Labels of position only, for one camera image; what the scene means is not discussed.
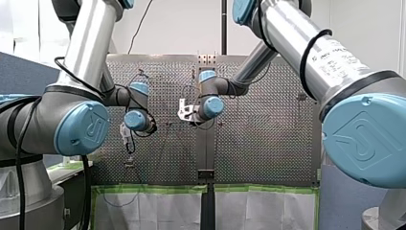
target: perforated metal panel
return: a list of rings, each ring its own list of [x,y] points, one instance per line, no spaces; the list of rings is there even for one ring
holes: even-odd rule
[[[110,56],[108,66],[114,81],[127,84],[138,69],[149,79],[148,110],[155,117],[158,131],[148,138],[135,138],[135,168],[125,168],[126,153],[120,135],[123,108],[109,108],[111,128],[108,137],[95,154],[93,178],[96,184],[142,183],[195,184],[195,129],[180,123],[177,117],[179,98],[185,84],[194,84],[195,56]],[[185,90],[194,97],[194,89]]]
[[[217,74],[231,78],[245,57],[217,57]],[[315,185],[320,159],[320,125],[315,103],[280,58],[244,97],[223,97],[215,143],[216,183]]]
[[[216,57],[217,74],[230,78],[244,60]],[[320,166],[317,110],[309,98],[298,100],[304,92],[290,67],[277,58],[267,76],[250,87],[248,95],[234,100],[223,97],[226,110],[216,121],[215,132],[206,135],[177,117],[182,88],[195,83],[196,66],[205,64],[198,61],[195,56],[108,58],[116,83],[127,84],[138,69],[150,76],[148,108],[159,129],[146,139],[136,138],[135,168],[127,169],[124,161],[129,156],[119,132],[124,110],[109,108],[111,128],[95,154],[93,181],[139,183],[141,178],[148,184],[196,184],[197,165],[199,169],[211,168],[209,162],[213,159],[209,158],[214,156],[215,183],[316,185]],[[187,87],[185,94],[191,104],[194,89]],[[203,138],[197,139],[196,133]],[[211,133],[215,133],[215,141],[207,143],[214,140],[209,138]]]

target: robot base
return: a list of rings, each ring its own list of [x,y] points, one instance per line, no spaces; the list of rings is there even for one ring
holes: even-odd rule
[[[63,189],[55,186],[51,195],[44,200],[27,207],[26,230],[62,230],[64,200]],[[0,217],[2,229],[18,229],[19,213]]]
[[[362,230],[395,230],[397,227],[379,217],[378,207],[368,209],[362,214]]]

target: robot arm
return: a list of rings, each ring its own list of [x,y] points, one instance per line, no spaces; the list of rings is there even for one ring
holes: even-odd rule
[[[181,104],[179,116],[200,123],[215,118],[224,108],[218,95],[246,94],[247,84],[279,53],[321,105],[323,143],[335,165],[362,183],[405,188],[405,79],[373,71],[310,20],[310,0],[299,6],[302,10],[293,0],[235,0],[236,23],[264,42],[231,80],[217,78],[213,70],[201,72],[201,103]],[[185,116],[190,110],[193,114]]]
[[[140,82],[115,85],[105,65],[113,26],[121,19],[123,6],[117,0],[83,1],[62,64],[64,69],[58,80],[47,86],[36,106],[24,137],[25,152],[66,156],[93,152],[103,143],[109,128],[106,106],[125,106],[124,123],[131,130],[156,130],[147,111],[148,86]],[[15,140],[32,105],[18,100],[1,105],[2,159],[14,158]]]

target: metal stand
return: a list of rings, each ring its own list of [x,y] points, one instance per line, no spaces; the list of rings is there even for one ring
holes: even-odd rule
[[[41,160],[22,166],[26,188],[26,230],[62,230],[64,196],[59,186],[52,187]],[[0,169],[5,183],[0,187],[0,228],[18,229],[19,193],[15,167]]]
[[[215,56],[199,56],[199,65],[197,65],[197,76],[200,72],[213,69]],[[214,193],[214,145],[215,127],[217,120],[214,119],[214,125],[208,130],[197,130],[198,147],[197,153],[197,176],[199,184],[207,185],[207,193],[202,195],[201,200],[201,230],[215,230],[215,193]],[[202,125],[203,128],[209,128],[212,121]]]
[[[389,190],[379,207],[362,214],[362,230],[394,230],[406,223],[406,190]]]

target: blue joint cover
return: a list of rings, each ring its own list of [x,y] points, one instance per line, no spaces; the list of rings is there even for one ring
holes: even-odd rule
[[[323,143],[353,179],[406,188],[406,98],[371,93],[341,101],[326,116]]]
[[[203,81],[209,80],[209,79],[214,78],[216,76],[217,76],[217,74],[215,73],[215,71],[213,71],[213,70],[205,70],[205,71],[200,73],[199,82],[201,83]]]
[[[9,101],[13,101],[19,98],[30,97],[31,95],[27,94],[4,94],[0,95],[0,104],[7,103]]]
[[[86,155],[99,148],[109,128],[107,109],[98,102],[73,107],[57,126],[56,152],[64,156]]]
[[[124,9],[132,9],[134,7],[134,0],[123,0]]]
[[[129,85],[129,87],[130,87],[131,89],[134,89],[134,90],[136,90],[136,91],[138,91],[138,92],[140,92],[140,93],[146,95],[146,96],[149,95],[149,86],[148,86],[147,84],[145,84],[145,83],[142,83],[142,82],[132,82],[132,83]]]
[[[257,2],[256,0],[234,0],[234,21],[241,26],[247,25]]]
[[[142,131],[146,126],[147,118],[143,113],[137,110],[131,110],[124,116],[124,124],[130,130]]]
[[[224,102],[218,97],[210,97],[203,104],[203,112],[208,118],[215,118],[224,110]]]

